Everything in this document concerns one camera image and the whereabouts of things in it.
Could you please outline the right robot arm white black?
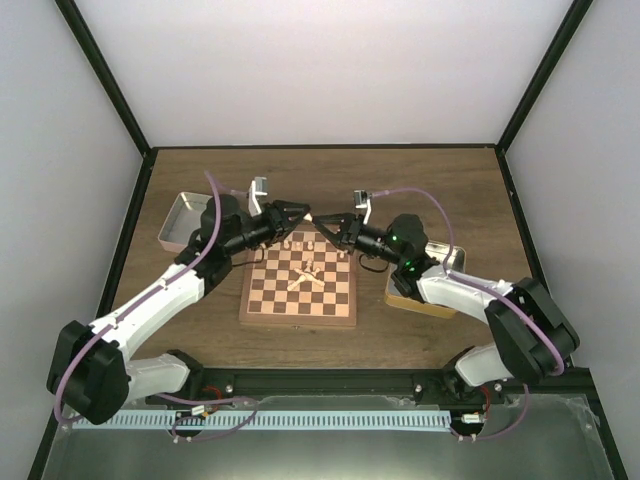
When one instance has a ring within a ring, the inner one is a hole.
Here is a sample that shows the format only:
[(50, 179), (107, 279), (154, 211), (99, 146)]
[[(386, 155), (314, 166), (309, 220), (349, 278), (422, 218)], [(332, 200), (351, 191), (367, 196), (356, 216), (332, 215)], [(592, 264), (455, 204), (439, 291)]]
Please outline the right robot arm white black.
[(352, 213), (316, 216), (312, 223), (336, 248), (393, 265), (391, 280), (401, 296), (453, 309), (489, 327), (491, 343), (460, 353), (444, 378), (445, 393), (455, 402), (468, 402), (492, 381), (536, 385), (560, 376), (580, 344), (539, 281), (490, 281), (448, 269), (428, 255), (428, 237), (414, 214), (397, 216), (386, 229), (369, 226), (364, 216)]

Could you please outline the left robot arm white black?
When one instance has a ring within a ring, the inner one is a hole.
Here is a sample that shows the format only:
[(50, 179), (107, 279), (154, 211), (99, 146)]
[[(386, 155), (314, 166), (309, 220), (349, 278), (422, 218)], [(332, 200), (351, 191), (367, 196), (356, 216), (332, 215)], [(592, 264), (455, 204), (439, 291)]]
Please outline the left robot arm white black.
[(126, 403), (157, 394), (196, 402), (205, 382), (199, 363), (180, 351), (144, 360), (134, 359), (135, 352), (213, 291), (232, 271), (235, 255), (285, 239), (309, 212), (307, 204), (274, 200), (250, 215), (232, 195), (210, 198), (199, 227), (155, 282), (90, 324), (72, 321), (61, 330), (46, 382), (56, 419), (66, 420), (62, 408), (68, 406), (77, 417), (102, 424)]

